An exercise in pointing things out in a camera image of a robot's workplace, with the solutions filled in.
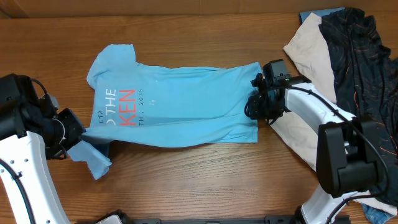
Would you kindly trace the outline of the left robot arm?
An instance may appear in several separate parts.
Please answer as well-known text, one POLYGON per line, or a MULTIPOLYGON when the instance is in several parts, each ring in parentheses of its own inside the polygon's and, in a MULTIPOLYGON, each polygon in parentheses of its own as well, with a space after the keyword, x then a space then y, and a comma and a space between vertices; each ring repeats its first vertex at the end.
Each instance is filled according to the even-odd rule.
POLYGON ((38 97, 38 80, 10 74, 1 78, 1 180, 18 223, 68 223, 47 162, 71 157, 88 164, 94 178, 110 160, 90 143, 72 110, 59 110, 47 92, 38 97))

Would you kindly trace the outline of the light blue printed t-shirt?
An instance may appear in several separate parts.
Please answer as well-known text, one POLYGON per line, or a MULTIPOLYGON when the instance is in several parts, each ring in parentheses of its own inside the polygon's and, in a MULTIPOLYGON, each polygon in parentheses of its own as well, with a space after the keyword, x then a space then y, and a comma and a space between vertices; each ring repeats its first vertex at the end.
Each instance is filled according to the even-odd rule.
POLYGON ((112 44, 94 60, 90 126, 69 150, 94 178, 107 173, 112 141, 178 148, 207 143, 255 143, 257 121, 244 107, 258 63, 233 68, 144 65, 131 44, 112 44))

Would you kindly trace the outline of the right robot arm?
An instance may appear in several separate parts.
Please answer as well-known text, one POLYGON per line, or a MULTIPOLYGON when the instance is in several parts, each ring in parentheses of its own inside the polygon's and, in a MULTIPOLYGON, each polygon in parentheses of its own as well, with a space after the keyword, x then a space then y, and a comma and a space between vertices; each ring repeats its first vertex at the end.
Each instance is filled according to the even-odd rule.
POLYGON ((317 134, 319 186, 293 215, 268 215, 264 223, 350 223, 349 217, 339 215, 341 209, 366 198, 364 192, 372 186, 389 181, 377 151, 376 122, 331 103, 310 79, 291 76, 282 59, 265 64, 251 84, 257 91, 244 108, 247 117, 273 124, 284 113, 294 112, 317 134))

